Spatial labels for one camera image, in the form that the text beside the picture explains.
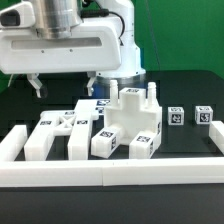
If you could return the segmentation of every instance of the white cube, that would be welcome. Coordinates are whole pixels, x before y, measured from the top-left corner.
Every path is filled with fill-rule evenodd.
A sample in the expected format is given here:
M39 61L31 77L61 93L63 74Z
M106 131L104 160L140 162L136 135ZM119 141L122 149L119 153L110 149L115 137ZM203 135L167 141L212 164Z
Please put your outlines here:
M168 107L168 124L184 125L183 107Z
M140 131L129 145L129 159L150 159L158 148L155 133Z
M197 124L210 124L213 118L213 110L210 106L195 107L195 121Z
M120 145L120 129L104 128L92 138L91 155L108 159Z

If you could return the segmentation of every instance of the green background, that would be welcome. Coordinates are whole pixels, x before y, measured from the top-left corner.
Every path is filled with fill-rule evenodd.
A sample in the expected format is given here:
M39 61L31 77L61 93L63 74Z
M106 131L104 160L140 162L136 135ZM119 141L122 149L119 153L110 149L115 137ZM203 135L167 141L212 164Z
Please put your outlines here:
M209 70L224 78L223 0L132 1L136 12L135 39L142 49L146 70ZM16 2L20 1L1 0L0 9ZM7 84L8 77L4 77L0 75L0 91Z

